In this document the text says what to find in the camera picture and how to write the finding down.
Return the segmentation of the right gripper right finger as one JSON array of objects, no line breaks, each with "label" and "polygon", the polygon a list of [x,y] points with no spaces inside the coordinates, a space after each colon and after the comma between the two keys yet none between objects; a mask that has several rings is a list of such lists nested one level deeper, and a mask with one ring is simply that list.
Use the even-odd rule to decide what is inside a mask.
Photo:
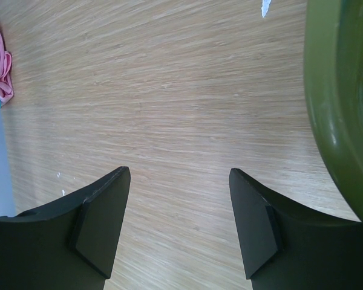
[{"label": "right gripper right finger", "polygon": [[363,289],[363,222],[309,208],[236,168],[229,189],[254,289]]}]

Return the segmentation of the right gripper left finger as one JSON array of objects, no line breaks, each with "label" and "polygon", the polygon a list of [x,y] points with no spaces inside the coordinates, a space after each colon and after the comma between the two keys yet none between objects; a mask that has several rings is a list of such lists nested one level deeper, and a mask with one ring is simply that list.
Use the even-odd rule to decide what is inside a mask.
[{"label": "right gripper left finger", "polygon": [[130,187],[119,167],[57,200],[0,216],[0,289],[103,289]]}]

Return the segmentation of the folded pink t shirt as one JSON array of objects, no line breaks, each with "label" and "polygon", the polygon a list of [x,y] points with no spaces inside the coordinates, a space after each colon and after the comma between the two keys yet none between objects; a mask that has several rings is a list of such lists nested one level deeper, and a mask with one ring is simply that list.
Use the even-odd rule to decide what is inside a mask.
[{"label": "folded pink t shirt", "polygon": [[14,96],[10,77],[12,55],[6,50],[4,38],[0,31],[0,100],[1,107]]}]

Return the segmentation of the olive green plastic bin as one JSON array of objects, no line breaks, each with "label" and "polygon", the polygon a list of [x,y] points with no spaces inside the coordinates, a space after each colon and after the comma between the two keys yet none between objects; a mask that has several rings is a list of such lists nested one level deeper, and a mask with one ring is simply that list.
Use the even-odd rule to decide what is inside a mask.
[{"label": "olive green plastic bin", "polygon": [[304,90],[316,145],[363,221],[363,1],[309,1]]}]

